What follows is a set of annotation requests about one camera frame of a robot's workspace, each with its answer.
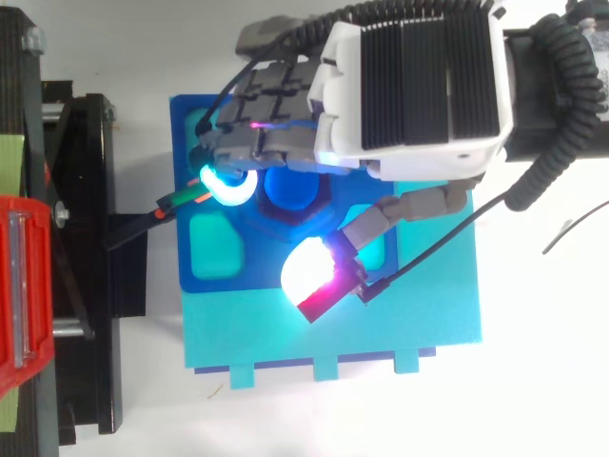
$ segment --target black heat sink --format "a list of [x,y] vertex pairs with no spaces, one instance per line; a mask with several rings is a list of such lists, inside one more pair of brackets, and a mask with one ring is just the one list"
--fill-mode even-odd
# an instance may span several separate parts
[[475,10],[362,30],[363,149],[499,134],[487,14]]

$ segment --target green paper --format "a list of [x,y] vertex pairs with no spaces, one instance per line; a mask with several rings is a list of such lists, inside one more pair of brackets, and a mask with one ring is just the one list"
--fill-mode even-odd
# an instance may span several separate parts
[[17,427],[17,407],[19,404],[19,389],[9,390],[0,400],[0,432],[13,433]]
[[[19,196],[23,144],[23,135],[0,135],[0,195]],[[0,399],[0,432],[15,431],[18,405],[18,388]]]
[[0,135],[0,195],[19,195],[23,135]]

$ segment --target green cutout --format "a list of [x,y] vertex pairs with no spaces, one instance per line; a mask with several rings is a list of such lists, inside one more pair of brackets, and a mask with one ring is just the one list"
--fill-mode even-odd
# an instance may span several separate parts
[[190,219],[190,254],[201,280],[233,278],[246,263],[243,241],[220,211]]

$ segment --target green wire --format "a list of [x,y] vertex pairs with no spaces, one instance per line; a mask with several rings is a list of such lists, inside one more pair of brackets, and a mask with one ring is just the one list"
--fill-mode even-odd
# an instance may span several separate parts
[[185,205],[186,203],[196,200],[197,198],[205,195],[206,193],[207,187],[201,183],[198,183],[194,186],[190,186],[188,188],[178,190],[177,192],[173,192],[167,197],[171,202],[171,206],[173,208],[178,208],[181,205]]

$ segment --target red clamp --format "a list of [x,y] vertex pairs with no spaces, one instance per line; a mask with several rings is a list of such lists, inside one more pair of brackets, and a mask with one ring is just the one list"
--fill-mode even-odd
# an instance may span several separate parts
[[54,355],[50,209],[0,196],[0,398]]

